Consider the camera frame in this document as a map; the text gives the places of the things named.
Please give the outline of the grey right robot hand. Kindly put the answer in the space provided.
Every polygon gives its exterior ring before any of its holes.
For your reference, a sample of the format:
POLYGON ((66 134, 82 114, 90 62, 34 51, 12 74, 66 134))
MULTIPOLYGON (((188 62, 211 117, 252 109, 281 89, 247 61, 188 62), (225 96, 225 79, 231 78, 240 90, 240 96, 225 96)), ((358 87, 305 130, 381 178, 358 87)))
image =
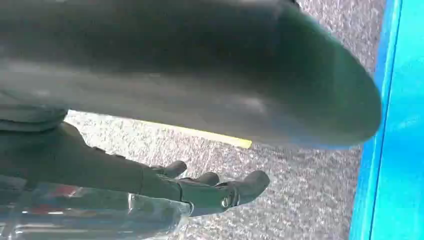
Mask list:
POLYGON ((189 205, 191 215, 249 203, 254 171, 177 179, 87 146, 70 110, 250 140, 350 147, 381 124, 361 63, 293 0, 3 0, 0 174, 189 205))

